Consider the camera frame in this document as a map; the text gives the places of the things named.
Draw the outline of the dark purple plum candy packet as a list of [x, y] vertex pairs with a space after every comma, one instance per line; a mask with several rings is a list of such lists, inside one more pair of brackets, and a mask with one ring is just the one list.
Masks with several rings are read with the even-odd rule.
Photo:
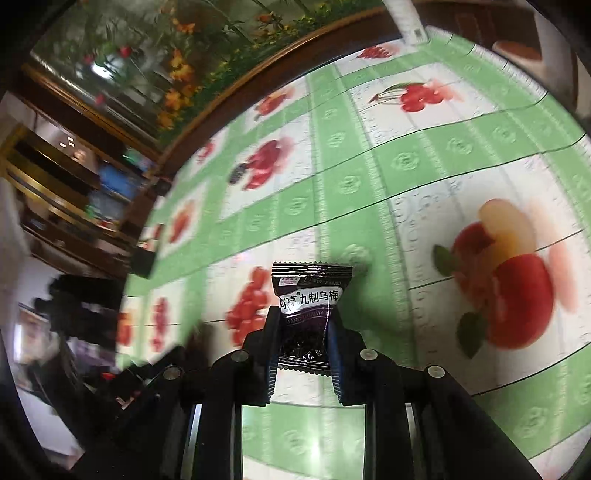
[[276, 262], [271, 269], [279, 300], [279, 366], [328, 376], [329, 319], [353, 278], [353, 266]]

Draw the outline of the blue thermos jug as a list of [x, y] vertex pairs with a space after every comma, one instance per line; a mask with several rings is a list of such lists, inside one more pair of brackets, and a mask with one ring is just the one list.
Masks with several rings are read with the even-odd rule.
[[135, 197], [140, 181], [136, 176], [124, 171], [118, 170], [113, 165], [105, 163], [99, 170], [101, 186], [114, 192], [127, 200]]

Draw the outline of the green fruit pattern tablecloth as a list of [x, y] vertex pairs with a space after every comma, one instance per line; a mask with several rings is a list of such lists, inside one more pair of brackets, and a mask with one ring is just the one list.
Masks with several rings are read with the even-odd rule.
[[[150, 214], [151, 275], [127, 279], [117, 363], [153, 360], [211, 324], [211, 355], [242, 345], [276, 303], [276, 261], [348, 263], [339, 310], [368, 347], [438, 364], [545, 479], [590, 438], [590, 138], [525, 72], [429, 29], [322, 66], [245, 110], [180, 168]], [[536, 229], [501, 278], [555, 276], [538, 338], [477, 340], [456, 281], [432, 260], [495, 199]]]

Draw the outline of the flower mural glass panel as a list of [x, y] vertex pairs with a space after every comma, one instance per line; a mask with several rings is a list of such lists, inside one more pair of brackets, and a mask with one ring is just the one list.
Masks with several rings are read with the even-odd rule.
[[86, 105], [165, 146], [249, 70], [375, 1], [77, 1], [32, 63]]

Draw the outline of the black cup on table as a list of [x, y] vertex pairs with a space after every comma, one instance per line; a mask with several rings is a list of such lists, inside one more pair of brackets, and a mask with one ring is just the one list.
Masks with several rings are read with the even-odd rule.
[[155, 258], [154, 251], [135, 247], [130, 258], [130, 273], [141, 278], [149, 278]]

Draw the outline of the white spray bottle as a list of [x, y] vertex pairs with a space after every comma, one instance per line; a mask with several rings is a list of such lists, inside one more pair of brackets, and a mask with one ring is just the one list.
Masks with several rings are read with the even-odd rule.
[[419, 13], [411, 0], [384, 0], [383, 3], [407, 44], [417, 46], [429, 41]]

